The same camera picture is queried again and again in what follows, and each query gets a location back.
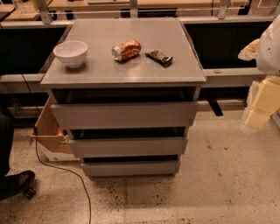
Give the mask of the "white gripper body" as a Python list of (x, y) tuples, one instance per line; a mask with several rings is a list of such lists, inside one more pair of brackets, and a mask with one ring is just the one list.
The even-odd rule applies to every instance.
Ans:
[(272, 116), (280, 109), (280, 77), (269, 75), (261, 82), (254, 81), (248, 92), (252, 112)]

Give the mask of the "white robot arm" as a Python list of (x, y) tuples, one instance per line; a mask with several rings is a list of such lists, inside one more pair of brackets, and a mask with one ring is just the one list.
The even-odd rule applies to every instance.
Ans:
[(266, 78), (258, 85), (252, 84), (248, 94), (252, 96), (252, 102), (245, 111), (242, 130), (254, 133), (280, 109), (280, 15), (260, 38), (239, 52), (238, 58), (255, 60), (256, 68), (266, 74)]

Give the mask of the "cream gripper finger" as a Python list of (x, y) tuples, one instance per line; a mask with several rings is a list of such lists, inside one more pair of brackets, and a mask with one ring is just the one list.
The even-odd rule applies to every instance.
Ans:
[(245, 108), (242, 116), (241, 130), (247, 134), (256, 133), (266, 125), (269, 119), (270, 117), (264, 113)]

